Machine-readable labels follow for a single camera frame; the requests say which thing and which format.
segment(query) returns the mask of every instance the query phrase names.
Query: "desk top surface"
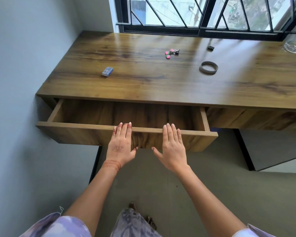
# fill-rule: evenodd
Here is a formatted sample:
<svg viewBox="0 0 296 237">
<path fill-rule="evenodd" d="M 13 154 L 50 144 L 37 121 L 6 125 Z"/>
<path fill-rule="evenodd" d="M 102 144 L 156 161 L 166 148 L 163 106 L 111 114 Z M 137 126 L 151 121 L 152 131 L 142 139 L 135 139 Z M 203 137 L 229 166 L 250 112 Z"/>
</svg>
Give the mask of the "desk top surface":
<svg viewBox="0 0 296 237">
<path fill-rule="evenodd" d="M 166 59 L 171 48 L 180 53 Z M 217 73 L 201 73 L 203 61 Z M 84 31 L 37 95 L 296 110 L 296 54 L 281 42 Z"/>
</svg>

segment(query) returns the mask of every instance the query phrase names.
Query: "open drawer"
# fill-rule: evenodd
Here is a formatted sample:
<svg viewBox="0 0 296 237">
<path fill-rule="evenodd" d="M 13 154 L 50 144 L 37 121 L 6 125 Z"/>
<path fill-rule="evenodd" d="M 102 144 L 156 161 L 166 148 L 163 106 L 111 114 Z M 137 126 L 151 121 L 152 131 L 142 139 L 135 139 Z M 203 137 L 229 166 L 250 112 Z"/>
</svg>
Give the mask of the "open drawer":
<svg viewBox="0 0 296 237">
<path fill-rule="evenodd" d="M 114 126 L 132 123 L 132 148 L 162 149 L 162 127 L 174 123 L 186 150 L 203 151 L 217 138 L 203 107 L 60 99 L 37 127 L 58 143 L 107 146 Z"/>
</svg>

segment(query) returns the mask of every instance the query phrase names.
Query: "small blue box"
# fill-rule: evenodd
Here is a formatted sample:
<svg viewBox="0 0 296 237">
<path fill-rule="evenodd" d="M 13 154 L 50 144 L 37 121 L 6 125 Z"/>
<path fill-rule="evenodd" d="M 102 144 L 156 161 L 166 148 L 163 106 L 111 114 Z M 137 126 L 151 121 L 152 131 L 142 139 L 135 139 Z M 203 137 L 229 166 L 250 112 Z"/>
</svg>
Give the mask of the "small blue box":
<svg viewBox="0 0 296 237">
<path fill-rule="evenodd" d="M 113 71 L 112 67 L 107 67 L 105 68 L 105 70 L 102 72 L 102 75 L 104 76 L 109 76 L 111 74 L 111 72 Z"/>
</svg>

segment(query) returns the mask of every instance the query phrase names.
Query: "finger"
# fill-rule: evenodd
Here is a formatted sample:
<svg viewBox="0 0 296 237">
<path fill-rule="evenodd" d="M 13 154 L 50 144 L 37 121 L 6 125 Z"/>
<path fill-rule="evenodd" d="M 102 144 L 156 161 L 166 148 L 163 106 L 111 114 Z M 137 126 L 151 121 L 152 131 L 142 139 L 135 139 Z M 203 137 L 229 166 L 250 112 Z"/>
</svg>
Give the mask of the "finger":
<svg viewBox="0 0 296 237">
<path fill-rule="evenodd" d="M 162 136 L 163 136 L 163 138 L 162 138 L 163 143 L 169 142 L 169 139 L 168 139 L 168 130 L 167 130 L 167 126 L 166 125 L 163 126 Z"/>
<path fill-rule="evenodd" d="M 181 135 L 181 130 L 180 129 L 178 129 L 178 140 L 179 140 L 179 143 L 180 144 L 183 144 L 182 135 Z"/>
<path fill-rule="evenodd" d="M 173 138 L 175 142 L 179 142 L 178 140 L 178 133 L 176 132 L 176 128 L 174 124 L 171 124 L 172 132 L 173 132 Z"/>
<path fill-rule="evenodd" d="M 114 128 L 113 128 L 113 134 L 112 134 L 111 140 L 114 139 L 115 136 L 116 136 L 116 126 L 114 126 Z"/>
<path fill-rule="evenodd" d="M 117 131 L 116 131 L 116 136 L 120 136 L 121 135 L 122 125 L 123 125 L 122 122 L 118 125 Z"/>
<path fill-rule="evenodd" d="M 127 127 L 128 127 L 128 123 L 125 123 L 122 127 L 121 137 L 124 137 L 124 138 L 126 137 Z"/>
<path fill-rule="evenodd" d="M 130 122 L 127 126 L 126 139 L 131 139 L 131 137 L 132 137 L 132 123 Z"/>
<path fill-rule="evenodd" d="M 171 126 L 170 126 L 169 123 L 167 123 L 167 129 L 168 129 L 168 138 L 169 138 L 169 141 L 174 141 L 173 131 L 172 131 L 172 128 L 171 128 Z"/>
<path fill-rule="evenodd" d="M 137 153 L 137 150 L 138 150 L 138 146 L 135 147 L 135 148 L 130 152 L 131 159 L 134 159 L 134 158 L 135 158 L 135 155 L 136 155 L 136 153 Z"/>
<path fill-rule="evenodd" d="M 163 155 L 156 149 L 156 147 L 151 147 L 151 149 L 153 150 L 155 156 L 157 156 L 158 159 L 161 161 Z"/>
</svg>

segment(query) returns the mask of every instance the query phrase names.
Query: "window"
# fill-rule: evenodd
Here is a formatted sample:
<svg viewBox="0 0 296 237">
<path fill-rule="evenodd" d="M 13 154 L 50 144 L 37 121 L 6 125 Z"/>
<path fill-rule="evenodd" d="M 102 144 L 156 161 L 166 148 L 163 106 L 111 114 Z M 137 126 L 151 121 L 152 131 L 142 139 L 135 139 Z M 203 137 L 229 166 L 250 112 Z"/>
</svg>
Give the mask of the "window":
<svg viewBox="0 0 296 237">
<path fill-rule="evenodd" d="M 120 32 L 281 41 L 296 0 L 115 0 Z"/>
</svg>

